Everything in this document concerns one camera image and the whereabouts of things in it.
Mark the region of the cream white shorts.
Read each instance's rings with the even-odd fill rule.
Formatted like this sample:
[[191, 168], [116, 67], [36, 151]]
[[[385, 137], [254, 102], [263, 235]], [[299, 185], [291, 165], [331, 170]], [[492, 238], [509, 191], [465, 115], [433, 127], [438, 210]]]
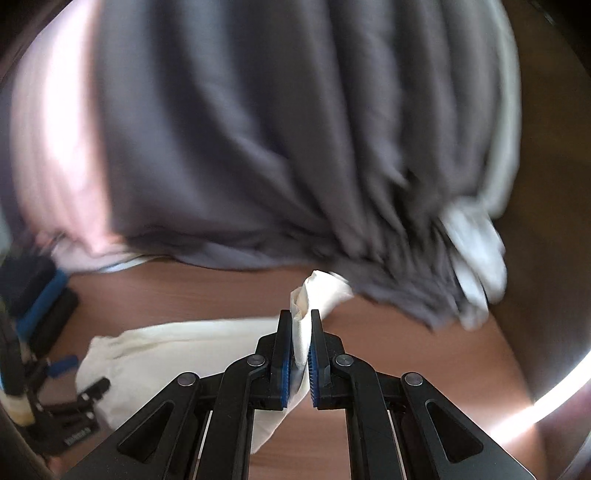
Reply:
[[[288, 310], [293, 315], [294, 352], [288, 358], [287, 408], [256, 412], [253, 453], [311, 391], [311, 312], [317, 310], [325, 318], [352, 298], [346, 279], [320, 270], [291, 291]], [[179, 374], [190, 371], [204, 378], [223, 372], [232, 362], [252, 354], [259, 338], [276, 332], [278, 324], [279, 319], [271, 317], [198, 320], [128, 330], [116, 337], [96, 336], [76, 373], [76, 390], [82, 392], [102, 377], [110, 381], [98, 411], [115, 430]]]

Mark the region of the blue folded garment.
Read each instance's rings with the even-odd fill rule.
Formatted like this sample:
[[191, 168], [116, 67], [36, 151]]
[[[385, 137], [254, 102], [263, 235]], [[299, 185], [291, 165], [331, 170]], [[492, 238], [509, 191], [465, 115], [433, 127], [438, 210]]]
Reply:
[[58, 269], [29, 310], [17, 320], [16, 331], [20, 338], [28, 339], [32, 335], [38, 323], [66, 289], [67, 283], [68, 275]]

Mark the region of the white sheer curtain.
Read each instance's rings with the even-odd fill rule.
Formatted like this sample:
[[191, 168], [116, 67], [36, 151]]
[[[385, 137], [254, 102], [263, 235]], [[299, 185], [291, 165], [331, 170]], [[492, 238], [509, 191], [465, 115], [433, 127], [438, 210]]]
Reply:
[[493, 221], [503, 215], [512, 193], [522, 130], [521, 74], [511, 23], [500, 1], [480, 4], [494, 37], [500, 98], [495, 105], [491, 144], [477, 194], [455, 200], [442, 216], [456, 249], [452, 262], [464, 294], [458, 317], [468, 331], [487, 321], [489, 306], [499, 302], [506, 291], [505, 245]]

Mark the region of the pink curtain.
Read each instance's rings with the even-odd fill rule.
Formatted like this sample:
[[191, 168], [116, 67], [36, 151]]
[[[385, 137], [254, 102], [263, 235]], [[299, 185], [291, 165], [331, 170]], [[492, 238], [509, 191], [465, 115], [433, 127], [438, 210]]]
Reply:
[[33, 243], [69, 273], [137, 258], [110, 226], [92, 53], [101, 4], [73, 1], [16, 70], [10, 148], [16, 197]]

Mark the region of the grey curtain right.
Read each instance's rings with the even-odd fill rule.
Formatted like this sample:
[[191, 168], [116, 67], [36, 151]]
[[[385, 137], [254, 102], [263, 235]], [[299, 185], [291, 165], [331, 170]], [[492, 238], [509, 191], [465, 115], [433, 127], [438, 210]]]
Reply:
[[107, 1], [111, 226], [226, 269], [314, 264], [431, 328], [467, 314], [443, 214], [499, 96], [485, 1]]

